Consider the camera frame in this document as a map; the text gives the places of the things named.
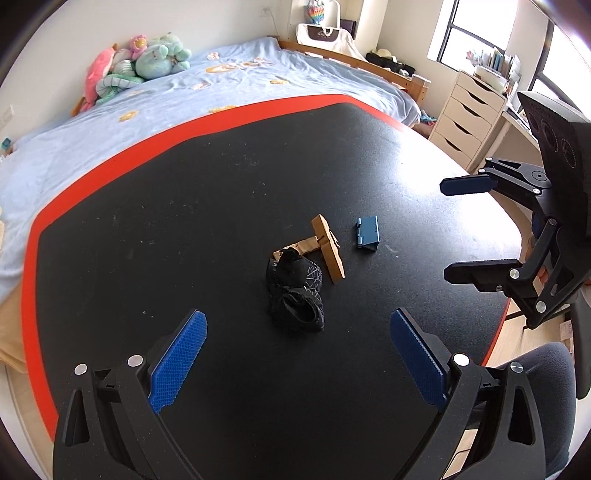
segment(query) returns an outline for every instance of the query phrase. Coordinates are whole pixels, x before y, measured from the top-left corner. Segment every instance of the metal screw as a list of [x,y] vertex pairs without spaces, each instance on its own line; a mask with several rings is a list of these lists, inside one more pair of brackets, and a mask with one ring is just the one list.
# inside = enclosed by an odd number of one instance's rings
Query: metal screw
[[516,374],[520,374],[523,371],[523,365],[521,365],[519,362],[511,362],[509,366]]
[[460,367],[467,367],[470,363],[470,359],[463,353],[456,353],[453,356],[453,361],[456,363],[456,365],[460,365]]
[[144,361],[141,355],[132,355],[127,359],[127,364],[130,367],[139,367]]
[[74,369],[74,373],[76,375],[84,375],[87,370],[88,370],[88,367],[86,366],[86,364],[80,364],[80,365],[76,365],[76,368]]

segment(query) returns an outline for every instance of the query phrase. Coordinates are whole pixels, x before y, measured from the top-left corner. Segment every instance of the window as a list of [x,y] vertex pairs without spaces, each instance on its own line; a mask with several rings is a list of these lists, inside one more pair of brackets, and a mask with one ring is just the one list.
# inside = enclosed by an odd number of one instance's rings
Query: window
[[546,42],[530,90],[562,100],[591,118],[591,69],[562,30],[548,22]]
[[518,0],[444,0],[429,58],[452,69],[473,72],[466,52],[505,53]]

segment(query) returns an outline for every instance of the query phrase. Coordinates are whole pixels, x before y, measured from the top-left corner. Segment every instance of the white drawer cabinet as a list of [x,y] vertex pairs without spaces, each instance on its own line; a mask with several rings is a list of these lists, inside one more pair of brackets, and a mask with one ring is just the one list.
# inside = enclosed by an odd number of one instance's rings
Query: white drawer cabinet
[[459,72],[429,140],[467,169],[482,149],[507,99],[479,79]]

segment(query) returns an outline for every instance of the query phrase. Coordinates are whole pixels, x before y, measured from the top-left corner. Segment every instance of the red table edge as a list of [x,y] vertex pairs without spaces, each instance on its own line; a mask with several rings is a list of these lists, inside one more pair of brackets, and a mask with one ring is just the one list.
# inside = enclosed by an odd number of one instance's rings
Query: red table edge
[[491,347],[488,349],[484,360],[482,361],[481,365],[483,367],[486,366],[486,363],[490,360],[492,351],[495,349],[496,343],[499,339],[499,335],[501,334],[501,330],[503,329],[503,325],[505,324],[505,318],[507,317],[507,313],[509,312],[509,306],[511,305],[511,299],[507,300],[507,305],[505,306],[505,311],[503,312],[503,316],[501,317],[501,322],[499,324],[499,328],[496,330],[495,337],[492,339]]
[[37,330],[35,299],[37,248],[42,231],[74,205],[104,185],[185,140],[222,132],[276,116],[309,111],[337,103],[351,103],[401,132],[411,132],[408,127],[394,118],[347,95],[310,95],[252,103],[212,115],[205,115],[177,125],[123,150],[66,188],[37,215],[31,226],[25,252],[21,298],[22,338],[35,401],[47,432],[52,439],[56,435],[58,412],[45,375]]

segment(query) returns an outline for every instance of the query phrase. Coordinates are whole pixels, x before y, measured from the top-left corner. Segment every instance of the wooden bed frame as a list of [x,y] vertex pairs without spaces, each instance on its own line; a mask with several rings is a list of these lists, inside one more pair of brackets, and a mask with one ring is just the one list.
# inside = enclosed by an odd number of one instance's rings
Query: wooden bed frame
[[320,55],[324,59],[332,59],[346,63],[354,69],[361,69],[366,70],[367,72],[375,73],[386,80],[386,82],[392,83],[401,90],[406,91],[419,107],[423,103],[427,90],[429,89],[429,84],[431,83],[431,80],[427,80],[423,77],[420,77],[419,75],[405,77],[398,73],[385,70],[382,67],[378,67],[373,63],[354,59],[353,57],[348,57],[347,55],[343,55],[342,53],[337,53],[335,51],[324,50],[322,48],[316,47],[308,47],[306,45],[300,45],[299,43],[290,41],[280,41],[279,46],[284,50],[298,51],[304,54],[311,53],[314,55]]

